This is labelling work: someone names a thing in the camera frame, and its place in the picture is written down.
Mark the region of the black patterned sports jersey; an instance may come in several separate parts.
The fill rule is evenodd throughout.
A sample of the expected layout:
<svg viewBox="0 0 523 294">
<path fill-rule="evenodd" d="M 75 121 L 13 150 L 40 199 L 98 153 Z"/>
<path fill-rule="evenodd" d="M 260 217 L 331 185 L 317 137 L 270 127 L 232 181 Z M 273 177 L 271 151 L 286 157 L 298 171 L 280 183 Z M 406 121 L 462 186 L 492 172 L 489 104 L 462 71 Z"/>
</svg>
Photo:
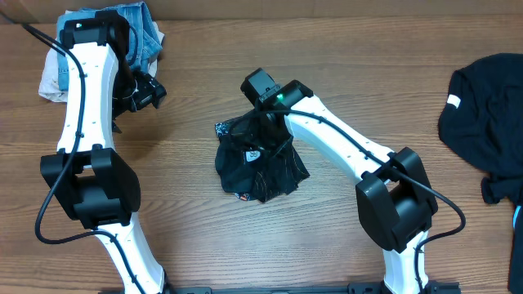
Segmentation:
<svg viewBox="0 0 523 294">
<path fill-rule="evenodd" d="M 281 194 L 291 194 L 310 176 L 285 135 L 273 141 L 254 119 L 232 125 L 236 118 L 215 124 L 219 140 L 215 168 L 222 189 L 242 201 L 266 203 Z"/>
</svg>

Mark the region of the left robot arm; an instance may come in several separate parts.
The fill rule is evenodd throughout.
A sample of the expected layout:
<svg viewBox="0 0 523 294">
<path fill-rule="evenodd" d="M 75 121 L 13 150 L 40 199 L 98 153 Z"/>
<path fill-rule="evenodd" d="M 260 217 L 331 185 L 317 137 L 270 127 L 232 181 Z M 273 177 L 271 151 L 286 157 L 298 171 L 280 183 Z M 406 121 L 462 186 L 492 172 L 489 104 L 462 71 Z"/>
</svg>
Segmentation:
<svg viewBox="0 0 523 294">
<path fill-rule="evenodd" d="M 69 243 L 97 237 L 123 280 L 126 293 L 169 293 L 139 222 L 141 187 L 136 173 L 118 155 L 114 119 L 147 105 L 158 107 L 165 88 L 126 60 L 131 27 L 116 11 L 68 20 L 59 40 L 48 43 L 65 55 L 69 72 L 65 124 L 56 153 L 43 156 L 40 172 L 50 187 L 35 222 L 43 243 L 44 212 L 52 198 L 84 232 L 59 239 Z"/>
</svg>

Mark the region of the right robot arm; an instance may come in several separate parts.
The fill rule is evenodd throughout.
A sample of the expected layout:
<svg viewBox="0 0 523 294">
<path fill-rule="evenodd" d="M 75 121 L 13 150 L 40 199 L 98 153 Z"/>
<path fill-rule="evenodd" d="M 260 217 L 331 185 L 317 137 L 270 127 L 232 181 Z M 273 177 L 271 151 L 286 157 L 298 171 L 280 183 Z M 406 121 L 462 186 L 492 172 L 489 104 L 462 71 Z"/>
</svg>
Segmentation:
<svg viewBox="0 0 523 294">
<path fill-rule="evenodd" d="M 420 157 L 361 135 L 298 80 L 282 86 L 256 69 L 240 90 L 261 110 L 263 125 L 315 147 L 351 179 L 360 224 L 383 252 L 382 291 L 428 293 L 423 243 L 438 206 Z"/>
</svg>

